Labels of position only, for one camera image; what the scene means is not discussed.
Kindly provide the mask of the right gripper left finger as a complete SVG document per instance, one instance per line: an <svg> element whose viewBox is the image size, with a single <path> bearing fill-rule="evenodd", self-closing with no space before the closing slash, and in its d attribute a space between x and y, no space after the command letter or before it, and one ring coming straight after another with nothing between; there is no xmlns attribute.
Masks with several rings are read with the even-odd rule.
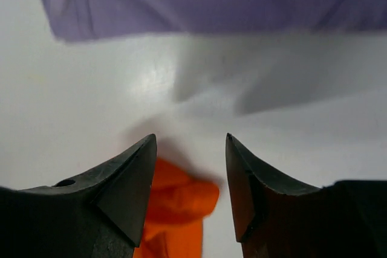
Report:
<svg viewBox="0 0 387 258"><path fill-rule="evenodd" d="M2 257L132 257L157 159L150 134L53 186L1 189Z"/></svg>

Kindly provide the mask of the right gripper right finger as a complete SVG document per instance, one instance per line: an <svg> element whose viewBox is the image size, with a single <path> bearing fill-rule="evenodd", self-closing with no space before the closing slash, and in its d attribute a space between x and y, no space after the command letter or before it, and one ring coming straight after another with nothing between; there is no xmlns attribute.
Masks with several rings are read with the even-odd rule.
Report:
<svg viewBox="0 0 387 258"><path fill-rule="evenodd" d="M386 182L318 188L226 136L235 236L244 257L385 257Z"/></svg>

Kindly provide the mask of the orange t shirt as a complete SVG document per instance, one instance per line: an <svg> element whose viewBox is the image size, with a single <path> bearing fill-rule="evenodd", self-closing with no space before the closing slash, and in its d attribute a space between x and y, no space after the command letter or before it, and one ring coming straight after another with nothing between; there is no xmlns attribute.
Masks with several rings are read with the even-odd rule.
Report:
<svg viewBox="0 0 387 258"><path fill-rule="evenodd" d="M141 238L134 257L201 257L203 220L214 211L220 190L158 158Z"/></svg>

